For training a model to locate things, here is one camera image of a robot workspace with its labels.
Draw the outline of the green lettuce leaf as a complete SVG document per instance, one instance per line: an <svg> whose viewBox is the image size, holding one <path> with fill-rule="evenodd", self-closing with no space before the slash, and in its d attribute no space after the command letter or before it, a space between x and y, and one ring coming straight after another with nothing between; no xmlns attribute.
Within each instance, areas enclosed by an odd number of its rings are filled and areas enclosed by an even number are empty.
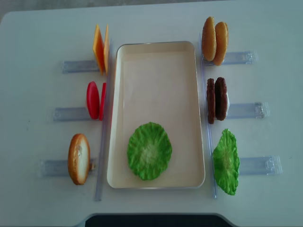
<svg viewBox="0 0 303 227"><path fill-rule="evenodd" d="M217 185L228 195L235 195L239 184L240 158L237 140L229 129L222 136L213 152L214 178Z"/></svg>
<svg viewBox="0 0 303 227"><path fill-rule="evenodd" d="M154 180L166 171L171 155L172 144L168 134L158 123L140 125L129 138L128 165L143 181Z"/></svg>

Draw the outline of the red tomato slice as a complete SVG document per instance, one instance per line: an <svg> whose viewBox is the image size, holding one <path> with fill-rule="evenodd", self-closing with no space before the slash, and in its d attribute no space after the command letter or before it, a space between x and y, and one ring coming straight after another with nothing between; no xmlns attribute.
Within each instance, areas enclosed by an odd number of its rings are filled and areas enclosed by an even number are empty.
<svg viewBox="0 0 303 227"><path fill-rule="evenodd" d="M101 93L101 101L100 101L100 108L99 108L99 120L102 121L104 118L104 108L105 108L105 99L106 99L106 90L107 84L103 83L102 86L102 93Z"/></svg>
<svg viewBox="0 0 303 227"><path fill-rule="evenodd" d="M99 117L99 91L94 81L87 87L86 103L91 119L96 120Z"/></svg>

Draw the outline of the left brown meat patty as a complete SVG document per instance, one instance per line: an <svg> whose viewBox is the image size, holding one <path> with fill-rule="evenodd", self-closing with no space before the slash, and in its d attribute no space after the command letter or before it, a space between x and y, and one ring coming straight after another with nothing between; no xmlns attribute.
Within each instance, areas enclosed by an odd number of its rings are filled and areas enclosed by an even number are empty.
<svg viewBox="0 0 303 227"><path fill-rule="evenodd" d="M214 123L215 120L215 91L214 91L214 79L207 80L207 105L208 105L208 122Z"/></svg>

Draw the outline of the brown meat patty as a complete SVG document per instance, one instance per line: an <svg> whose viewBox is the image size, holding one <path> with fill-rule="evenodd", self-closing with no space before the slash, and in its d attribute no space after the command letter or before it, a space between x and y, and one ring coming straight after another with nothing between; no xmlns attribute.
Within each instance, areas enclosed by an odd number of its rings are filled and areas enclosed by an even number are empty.
<svg viewBox="0 0 303 227"><path fill-rule="evenodd" d="M215 85L215 116L218 120L223 121L227 115L228 98L227 86L225 79L218 77Z"/></svg>
<svg viewBox="0 0 303 227"><path fill-rule="evenodd" d="M215 120L215 91L214 91L214 79L207 80L207 105L208 105L208 122L214 123Z"/></svg>

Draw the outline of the right brown meat patty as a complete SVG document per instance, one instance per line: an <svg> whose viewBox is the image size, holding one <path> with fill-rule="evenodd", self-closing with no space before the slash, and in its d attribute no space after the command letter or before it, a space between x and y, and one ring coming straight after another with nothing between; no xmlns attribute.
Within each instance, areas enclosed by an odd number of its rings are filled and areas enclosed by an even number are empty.
<svg viewBox="0 0 303 227"><path fill-rule="evenodd" d="M215 116L218 120L223 121L227 115L228 98L227 86L225 79L218 77L215 85Z"/></svg>

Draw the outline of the right orange cheese slice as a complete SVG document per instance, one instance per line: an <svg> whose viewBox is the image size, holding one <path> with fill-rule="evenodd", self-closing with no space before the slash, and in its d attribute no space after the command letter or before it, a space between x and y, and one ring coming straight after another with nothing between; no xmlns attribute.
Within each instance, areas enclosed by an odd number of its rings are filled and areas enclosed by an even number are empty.
<svg viewBox="0 0 303 227"><path fill-rule="evenodd" d="M105 66L105 72L108 74L108 59L109 59L109 31L108 31L108 24L106 26L106 32L105 32L105 40L104 40L104 66Z"/></svg>

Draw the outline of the orange cheese slice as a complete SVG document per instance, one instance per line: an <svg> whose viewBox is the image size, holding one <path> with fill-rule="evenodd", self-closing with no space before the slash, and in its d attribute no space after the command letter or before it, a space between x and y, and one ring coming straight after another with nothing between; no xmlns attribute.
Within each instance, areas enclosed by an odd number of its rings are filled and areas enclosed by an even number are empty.
<svg viewBox="0 0 303 227"><path fill-rule="evenodd" d="M103 50L104 50L104 42L102 39L99 25L96 24L94 41L93 41L93 52L101 75L103 75L103 71L105 69Z"/></svg>
<svg viewBox="0 0 303 227"><path fill-rule="evenodd" d="M108 74L108 59L109 59L109 31L108 31L108 24L106 26L106 32L105 32L105 40L104 40L104 66L105 66L105 72Z"/></svg>

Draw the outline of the left orange cheese slice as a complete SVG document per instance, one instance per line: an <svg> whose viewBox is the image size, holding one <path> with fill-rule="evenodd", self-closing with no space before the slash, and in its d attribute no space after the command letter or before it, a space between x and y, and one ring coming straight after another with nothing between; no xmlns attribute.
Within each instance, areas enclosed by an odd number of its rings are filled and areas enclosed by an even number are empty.
<svg viewBox="0 0 303 227"><path fill-rule="evenodd" d="M103 71L105 69L103 50L104 50L104 42L102 39L99 25L96 24L94 41L93 41L93 52L101 75L103 75Z"/></svg>

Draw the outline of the cream rectangular serving tray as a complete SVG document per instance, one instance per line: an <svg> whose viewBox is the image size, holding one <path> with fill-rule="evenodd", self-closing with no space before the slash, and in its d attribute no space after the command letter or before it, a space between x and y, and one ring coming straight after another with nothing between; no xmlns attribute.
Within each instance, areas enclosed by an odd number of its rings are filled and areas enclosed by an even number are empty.
<svg viewBox="0 0 303 227"><path fill-rule="evenodd" d="M198 188L205 162L196 72L189 41L125 44L116 55L107 182L114 189ZM127 147L145 123L160 124L172 145L167 169L141 180L130 169Z"/></svg>

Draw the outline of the left golden bun slice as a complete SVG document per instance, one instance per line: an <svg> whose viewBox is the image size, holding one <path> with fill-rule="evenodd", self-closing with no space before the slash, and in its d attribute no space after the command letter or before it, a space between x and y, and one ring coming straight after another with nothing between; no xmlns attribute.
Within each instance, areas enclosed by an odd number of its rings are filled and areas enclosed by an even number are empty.
<svg viewBox="0 0 303 227"><path fill-rule="evenodd" d="M216 35L214 17L208 17L202 31L202 53L207 61L212 61L216 54Z"/></svg>

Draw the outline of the golden bun slice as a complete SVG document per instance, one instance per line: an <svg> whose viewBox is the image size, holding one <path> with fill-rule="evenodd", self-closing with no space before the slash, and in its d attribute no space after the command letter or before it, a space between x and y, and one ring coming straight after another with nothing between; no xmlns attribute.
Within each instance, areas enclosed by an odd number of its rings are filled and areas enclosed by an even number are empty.
<svg viewBox="0 0 303 227"><path fill-rule="evenodd" d="M229 31L227 24L225 22L219 22L215 26L215 34L216 34L216 54L213 59L213 63L216 66L219 66L224 61L228 47Z"/></svg>
<svg viewBox="0 0 303 227"><path fill-rule="evenodd" d="M207 61L212 61L216 54L216 35L214 17L208 17L202 31L202 53Z"/></svg>

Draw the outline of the clear rack left side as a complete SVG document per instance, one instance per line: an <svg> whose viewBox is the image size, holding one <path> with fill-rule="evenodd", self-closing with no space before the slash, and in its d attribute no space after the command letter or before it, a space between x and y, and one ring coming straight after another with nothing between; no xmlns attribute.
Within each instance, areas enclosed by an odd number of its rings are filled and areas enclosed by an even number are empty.
<svg viewBox="0 0 303 227"><path fill-rule="evenodd" d="M110 95L112 78L114 76L115 58L113 57L113 44L109 46L109 60L108 60L108 78L106 81L107 89L103 89L102 92L105 96L101 98L104 102L104 118L102 120L101 131L101 144L98 158L91 159L92 170L89 171L89 175L97 174L97 183L95 189L95 201L102 200L103 192L103 180L104 180L104 162L107 142L107 130L110 129ZM96 72L99 71L97 62L95 60L85 61L63 61L62 73L78 73L78 72ZM47 122L72 122L72 121L92 121L89 116L89 112L86 107L70 107L61 108L56 107L51 109L47 116ZM68 177L68 161L67 160L41 160L37 166L38 177Z"/></svg>

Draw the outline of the clear rack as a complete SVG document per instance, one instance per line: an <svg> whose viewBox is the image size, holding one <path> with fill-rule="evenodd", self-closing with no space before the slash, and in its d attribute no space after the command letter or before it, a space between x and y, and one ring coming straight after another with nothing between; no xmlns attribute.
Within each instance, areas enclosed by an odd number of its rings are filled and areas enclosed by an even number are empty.
<svg viewBox="0 0 303 227"><path fill-rule="evenodd" d="M110 129L110 95L112 78L114 76L115 58L113 57L113 44L109 46L109 60L108 60L108 78L106 81L107 89L103 89L102 92L105 96L101 98L104 102L104 118L102 120L101 131L101 144L98 158L91 159L92 170L89 171L89 175L97 174L97 183L95 189L95 201L102 200L103 192L103 180L104 180L104 162L107 142L107 130ZM99 71L97 62L95 60L85 61L63 61L62 73L78 73L78 72L96 72ZM72 122L72 121L92 121L89 116L89 112L86 107L70 107L61 108L56 107L51 109L47 116L47 122ZM37 166L38 177L68 177L68 161L67 160L41 160Z"/></svg>
<svg viewBox="0 0 303 227"><path fill-rule="evenodd" d="M228 52L226 54L227 60L223 62L223 65L243 64L250 65L258 60L257 53L254 51L244 52ZM205 78L205 67L213 66L214 64L206 61L199 50L199 65L200 65L200 78L201 88L203 94L204 104L207 104L206 89L207 81ZM200 110L203 113L204 128L202 132L205 133L203 141L206 143L206 158L210 170L210 186L212 190L212 197L217 198L217 183L214 177L214 162L213 162L213 138L211 126L207 120L208 109L207 107L201 107ZM244 104L230 104L227 119L263 119L270 116L269 106L267 102L254 102ZM240 174L241 175L281 175L283 173L281 160L279 155L270 155L262 157L242 157L240 158Z"/></svg>

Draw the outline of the right golden bun slice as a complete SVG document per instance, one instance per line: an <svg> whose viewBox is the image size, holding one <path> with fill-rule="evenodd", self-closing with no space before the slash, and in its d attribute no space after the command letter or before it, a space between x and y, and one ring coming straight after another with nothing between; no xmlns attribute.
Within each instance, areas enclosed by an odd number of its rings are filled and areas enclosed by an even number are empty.
<svg viewBox="0 0 303 227"><path fill-rule="evenodd" d="M216 54L213 59L213 63L216 66L219 66L224 61L228 47L229 31L227 24L225 22L219 22L215 26L215 34L216 34Z"/></svg>

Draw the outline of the clear rack right side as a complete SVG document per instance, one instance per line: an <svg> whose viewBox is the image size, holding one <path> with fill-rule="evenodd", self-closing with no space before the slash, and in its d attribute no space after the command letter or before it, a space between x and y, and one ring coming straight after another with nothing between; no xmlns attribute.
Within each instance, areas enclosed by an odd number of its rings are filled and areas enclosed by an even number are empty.
<svg viewBox="0 0 303 227"><path fill-rule="evenodd" d="M227 60L223 62L223 65L243 64L250 65L258 60L257 53L254 51L244 52L228 52L226 54ZM201 88L203 94L204 104L207 104L206 89L207 81L205 78L205 67L213 66L214 64L206 61L199 50L199 65L200 65L200 78ZM210 186L212 190L212 197L217 198L217 183L214 177L214 162L213 162L213 138L211 126L207 120L208 109L207 107L201 107L200 110L203 113L204 128L202 132L205 133L203 141L206 143L206 158L210 170ZM227 119L263 119L270 116L269 106L267 102L254 102L244 104L230 104ZM240 158L240 174L241 175L281 175L283 173L281 160L279 155L270 155L262 157L242 157Z"/></svg>

